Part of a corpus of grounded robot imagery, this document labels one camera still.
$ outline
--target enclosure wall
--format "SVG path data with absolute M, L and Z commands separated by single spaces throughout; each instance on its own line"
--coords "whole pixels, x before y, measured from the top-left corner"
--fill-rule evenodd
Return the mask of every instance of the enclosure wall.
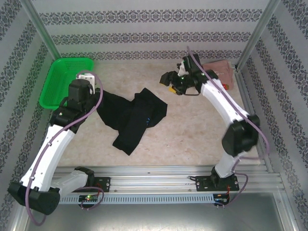
M 186 46 L 204 61 L 238 61 L 269 0 L 32 1 L 63 57 L 174 62 Z
M 283 0 L 242 70 L 300 230 L 308 229 L 308 1 Z
M 8 224 L 19 181 L 39 151 L 50 111 L 39 105 L 52 62 L 45 44 L 17 0 L 0 1 L 0 230 Z

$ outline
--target marble surface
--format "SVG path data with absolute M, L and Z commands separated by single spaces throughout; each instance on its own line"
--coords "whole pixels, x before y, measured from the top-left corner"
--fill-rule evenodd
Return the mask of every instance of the marble surface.
M 128 156 L 112 146 L 118 132 L 94 112 L 66 148 L 59 166 L 178 166 L 214 165 L 221 158 L 226 127 L 213 105 L 202 95 L 178 96 L 159 84 L 162 74 L 176 64 L 96 64 L 94 72 L 104 90 L 133 100 L 134 93 L 149 89 L 168 104 L 167 116 L 148 128 Z M 243 106 L 236 81 L 229 94 Z M 247 156 L 257 157 L 256 149 Z M 259 164 L 259 161 L 242 161 Z

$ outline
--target green basket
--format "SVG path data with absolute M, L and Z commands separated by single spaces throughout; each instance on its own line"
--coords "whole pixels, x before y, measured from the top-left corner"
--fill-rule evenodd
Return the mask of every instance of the green basket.
M 55 110 L 68 96 L 68 85 L 82 70 L 92 71 L 93 60 L 89 58 L 62 58 L 53 62 L 39 98 L 39 104 L 46 109 Z

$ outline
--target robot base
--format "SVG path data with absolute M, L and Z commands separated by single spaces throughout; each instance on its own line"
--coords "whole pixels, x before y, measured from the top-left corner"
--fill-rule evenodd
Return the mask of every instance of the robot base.
M 234 174 L 220 178 L 215 171 L 215 167 L 210 176 L 196 176 L 190 177 L 190 179 L 196 182 L 197 192 L 239 191 L 240 189 L 237 177 Z

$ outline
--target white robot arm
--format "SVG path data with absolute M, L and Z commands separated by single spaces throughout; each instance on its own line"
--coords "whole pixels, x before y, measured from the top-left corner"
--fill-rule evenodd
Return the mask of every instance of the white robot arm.
M 197 54 L 193 55 L 200 64 Z M 195 87 L 199 94 L 205 96 L 216 108 L 224 120 L 227 131 L 222 139 L 224 153 L 219 163 L 213 168 L 211 178 L 214 185 L 218 186 L 221 179 L 226 179 L 234 174 L 233 167 L 239 159 L 246 154 L 258 141 L 258 132 L 249 125 L 242 116 L 250 120 L 259 127 L 259 118 L 256 115 L 249 115 L 243 110 L 225 91 L 221 81 L 214 71 L 208 70 L 207 74 L 211 77 L 214 84 L 197 67 L 191 56 L 185 56 L 178 64 L 178 72 L 167 72 L 162 75 L 160 83 L 169 86 L 169 90 L 177 95 L 187 95 L 186 89 Z M 230 105 L 224 95 L 231 101 L 237 111 Z
M 69 175 L 52 180 L 55 169 L 60 158 L 77 133 L 79 126 L 84 122 L 81 120 L 68 130 L 61 132 L 57 138 L 50 143 L 51 138 L 62 130 L 66 125 L 81 118 L 88 113 L 97 103 L 99 94 L 95 95 L 95 79 L 90 74 L 77 76 L 69 85 L 68 97 L 65 98 L 58 109 L 56 109 L 50 119 L 47 135 L 41 149 L 38 152 L 33 164 L 26 174 L 21 178 L 20 182 L 12 182 L 8 188 L 8 192 L 21 205 L 25 205 L 25 192 L 33 173 L 35 164 L 44 147 L 50 144 L 32 178 L 32 184 L 29 194 L 30 208 L 41 212 L 45 215 L 52 213 L 57 207 L 60 199 L 78 188 L 84 186 L 93 186 L 94 172 L 84 167 L 77 167 Z

